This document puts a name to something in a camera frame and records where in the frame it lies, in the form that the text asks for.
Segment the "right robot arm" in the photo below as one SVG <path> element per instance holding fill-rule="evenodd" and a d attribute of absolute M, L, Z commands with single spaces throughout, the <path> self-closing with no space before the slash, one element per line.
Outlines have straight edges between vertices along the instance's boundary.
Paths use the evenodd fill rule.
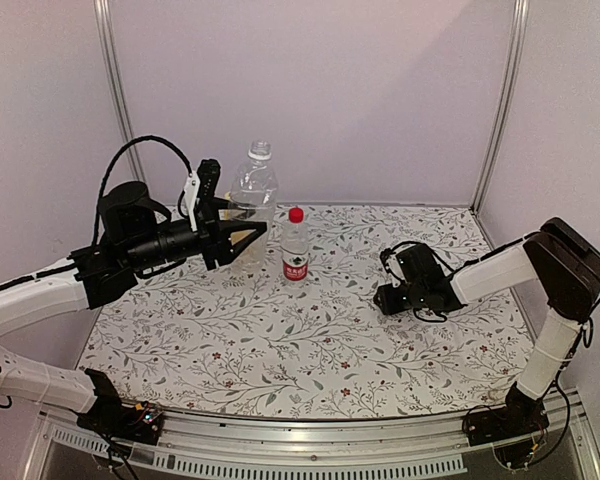
<path fill-rule="evenodd" d="M 500 291 L 531 281 L 541 285 L 548 312 L 510 390 L 520 397 L 497 415 L 497 427 L 507 436 L 519 435 L 534 422 L 531 401 L 549 390 L 600 304 L 600 252 L 558 217 L 456 269 L 418 241 L 384 249 L 380 261 L 392 280 L 377 288 L 373 302 L 385 315 L 427 310 L 442 322 L 447 314 Z"/>

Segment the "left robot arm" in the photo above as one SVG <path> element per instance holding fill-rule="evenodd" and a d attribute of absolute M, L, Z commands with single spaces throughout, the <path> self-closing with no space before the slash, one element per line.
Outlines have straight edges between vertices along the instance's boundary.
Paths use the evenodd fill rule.
<path fill-rule="evenodd" d="M 149 196 L 140 181 L 113 188 L 98 201 L 96 243 L 72 252 L 48 269 L 0 285 L 0 337 L 63 314 L 96 310 L 119 300 L 142 280 L 166 273 L 199 255 L 209 270 L 231 264 L 267 230 L 261 221 L 221 219 L 230 207 L 187 180 L 186 218 Z M 128 412 L 106 374 L 66 370 L 18 356 L 0 346 L 0 396 L 66 408 L 108 434 L 128 426 Z"/>

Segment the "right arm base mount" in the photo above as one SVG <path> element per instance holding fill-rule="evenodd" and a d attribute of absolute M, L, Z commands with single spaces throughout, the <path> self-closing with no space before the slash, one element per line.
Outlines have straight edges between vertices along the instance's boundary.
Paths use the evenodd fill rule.
<path fill-rule="evenodd" d="M 493 407 L 478 405 L 467 411 L 462 431 L 470 446 L 490 444 L 495 460 L 507 470 L 530 466 L 546 440 L 549 419 L 542 402 Z"/>

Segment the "clear plastic bottle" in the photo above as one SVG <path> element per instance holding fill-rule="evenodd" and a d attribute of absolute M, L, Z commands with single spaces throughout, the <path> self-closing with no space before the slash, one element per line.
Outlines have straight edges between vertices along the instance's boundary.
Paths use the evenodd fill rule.
<path fill-rule="evenodd" d="M 279 182 L 272 162 L 271 144 L 254 140 L 239 166 L 229 191 L 231 219 L 266 222 L 267 230 L 240 254 L 235 265 L 254 273 L 265 262 L 266 247 L 277 205 Z"/>

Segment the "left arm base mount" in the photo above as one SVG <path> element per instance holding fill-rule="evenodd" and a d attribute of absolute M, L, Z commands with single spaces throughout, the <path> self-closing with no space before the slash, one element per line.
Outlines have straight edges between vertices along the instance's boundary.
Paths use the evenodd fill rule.
<path fill-rule="evenodd" d="M 159 405 L 148 401 L 126 405 L 103 372 L 86 369 L 84 373 L 93 383 L 95 402 L 87 412 L 77 414 L 80 428 L 108 438 L 158 444 L 164 425 L 164 411 Z"/>

